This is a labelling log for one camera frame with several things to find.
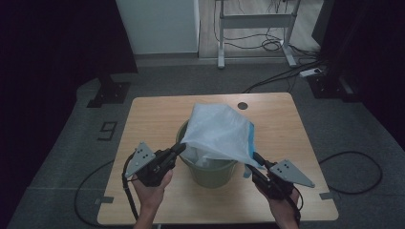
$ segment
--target dark background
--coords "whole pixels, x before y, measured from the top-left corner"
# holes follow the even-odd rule
[[[365,3],[335,1],[323,58],[348,73],[361,101],[405,148],[401,3],[369,1],[343,57],[335,58]],[[101,74],[137,68],[114,0],[16,0],[0,3],[0,15],[0,226],[5,227],[63,129],[77,87]]]

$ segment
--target metal frame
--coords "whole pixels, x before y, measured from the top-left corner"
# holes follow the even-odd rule
[[[251,29],[251,28],[287,28],[285,40],[280,44],[287,62],[291,67],[296,67],[297,63],[292,56],[292,50],[289,46],[292,29],[294,28],[297,11],[301,0],[297,0],[294,10],[288,13],[271,13],[255,15],[224,15],[224,0],[221,1],[220,11],[220,41],[218,44],[218,68],[225,67],[224,61],[224,30],[226,29]]]

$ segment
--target wooden table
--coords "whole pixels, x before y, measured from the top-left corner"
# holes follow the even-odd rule
[[[247,104],[246,110],[238,104]],[[330,190],[309,143],[290,94],[217,94],[134,99],[117,150],[105,197],[98,213],[101,224],[134,224],[128,199],[122,190],[124,162],[141,141],[156,151],[171,147],[180,126],[190,117],[195,103],[226,103],[255,125],[256,150],[269,161],[288,158],[315,188],[297,185],[304,197],[302,220],[335,220],[338,213],[332,199],[320,194]],[[251,178],[243,178],[244,165],[238,163],[232,179],[218,189],[206,189],[195,183],[186,165],[178,158],[172,182],[165,189],[155,223],[247,223],[274,221],[268,204]],[[133,189],[137,207],[139,200]]]

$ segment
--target human hand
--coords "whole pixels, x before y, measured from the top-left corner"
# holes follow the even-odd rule
[[[169,170],[163,177],[160,186],[158,187],[146,187],[142,182],[138,180],[137,175],[133,175],[132,184],[137,192],[140,209],[146,209],[148,211],[158,211],[161,202],[163,201],[164,188],[172,180],[173,171]]]
[[[257,187],[257,189],[267,199],[268,205],[270,206],[271,214],[274,216],[277,225],[281,229],[298,228],[297,222],[295,221],[294,217],[294,210],[285,199],[280,200],[268,198],[259,187]],[[299,198],[297,190],[293,189],[290,197],[292,201],[297,204]]]

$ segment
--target white plastic bag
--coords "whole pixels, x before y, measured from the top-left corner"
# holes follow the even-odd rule
[[[187,145],[181,156],[200,167],[221,166],[218,159],[259,167],[252,158],[254,125],[227,104],[196,103],[181,143]]]

